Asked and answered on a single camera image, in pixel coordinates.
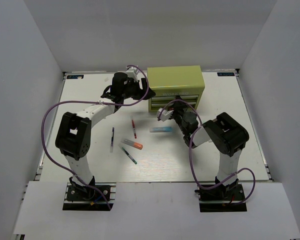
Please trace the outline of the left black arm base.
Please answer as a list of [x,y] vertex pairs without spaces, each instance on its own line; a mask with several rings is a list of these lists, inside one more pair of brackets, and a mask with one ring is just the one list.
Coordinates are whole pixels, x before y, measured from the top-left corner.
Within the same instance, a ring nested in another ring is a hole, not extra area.
[[[116,184],[96,183],[95,187],[102,192],[110,207],[112,208],[115,202]],[[81,190],[78,190],[68,182],[65,190],[62,210],[107,212],[111,209],[108,207],[106,201],[98,191],[92,189],[89,193],[83,192]]]

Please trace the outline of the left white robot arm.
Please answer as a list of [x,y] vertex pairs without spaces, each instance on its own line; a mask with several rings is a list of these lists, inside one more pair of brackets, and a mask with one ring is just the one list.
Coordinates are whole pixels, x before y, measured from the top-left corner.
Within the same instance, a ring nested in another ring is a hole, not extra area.
[[68,161],[71,185],[89,200],[95,196],[95,178],[89,169],[87,153],[91,146],[92,128],[107,116],[116,113],[126,99],[148,100],[156,94],[150,89],[147,77],[137,79],[134,69],[116,72],[112,84],[107,86],[100,101],[76,113],[63,114],[55,146]]

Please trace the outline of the orange capped highlighter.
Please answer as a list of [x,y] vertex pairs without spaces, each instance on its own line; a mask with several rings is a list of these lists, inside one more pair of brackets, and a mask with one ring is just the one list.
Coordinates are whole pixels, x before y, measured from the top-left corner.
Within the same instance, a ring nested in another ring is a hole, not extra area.
[[142,150],[143,149],[143,145],[141,143],[138,143],[138,142],[135,142],[133,140],[130,140],[130,139],[127,139],[127,138],[122,138],[120,140],[121,143],[125,144],[125,145],[128,145],[128,146],[131,146],[133,148],[136,148],[138,150]]

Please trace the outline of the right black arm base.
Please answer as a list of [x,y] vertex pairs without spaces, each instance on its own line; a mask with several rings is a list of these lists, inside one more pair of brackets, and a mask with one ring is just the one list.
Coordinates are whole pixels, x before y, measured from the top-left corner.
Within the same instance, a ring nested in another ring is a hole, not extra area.
[[230,190],[218,186],[214,189],[194,191],[199,197],[199,210],[201,213],[234,213],[246,212],[245,193],[241,184],[236,184]]

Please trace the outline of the blue capped highlighter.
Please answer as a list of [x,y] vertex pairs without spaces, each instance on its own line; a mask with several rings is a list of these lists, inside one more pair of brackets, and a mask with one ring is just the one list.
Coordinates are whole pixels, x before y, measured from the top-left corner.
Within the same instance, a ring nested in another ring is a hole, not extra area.
[[172,132],[171,126],[152,127],[149,129],[150,133],[169,133]]

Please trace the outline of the green metal drawer toolbox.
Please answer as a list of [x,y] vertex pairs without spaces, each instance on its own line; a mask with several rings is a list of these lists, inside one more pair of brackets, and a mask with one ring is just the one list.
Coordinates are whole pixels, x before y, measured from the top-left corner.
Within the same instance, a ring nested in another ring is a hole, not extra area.
[[197,109],[205,90],[199,65],[149,67],[147,78],[150,89],[155,92],[148,101],[149,112],[156,112],[177,96]]

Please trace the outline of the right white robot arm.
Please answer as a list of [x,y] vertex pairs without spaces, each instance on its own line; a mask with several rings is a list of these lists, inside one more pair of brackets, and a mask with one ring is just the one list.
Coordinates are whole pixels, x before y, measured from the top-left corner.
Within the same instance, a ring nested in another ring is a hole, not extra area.
[[[171,112],[169,119],[179,126],[183,140],[189,147],[190,170],[197,186],[205,191],[216,189],[219,198],[228,199],[238,184],[239,158],[250,139],[247,130],[226,112],[203,123],[195,109],[179,96],[169,102],[167,109]],[[219,151],[219,167],[215,184],[204,187],[194,171],[192,150],[208,141],[212,141]]]

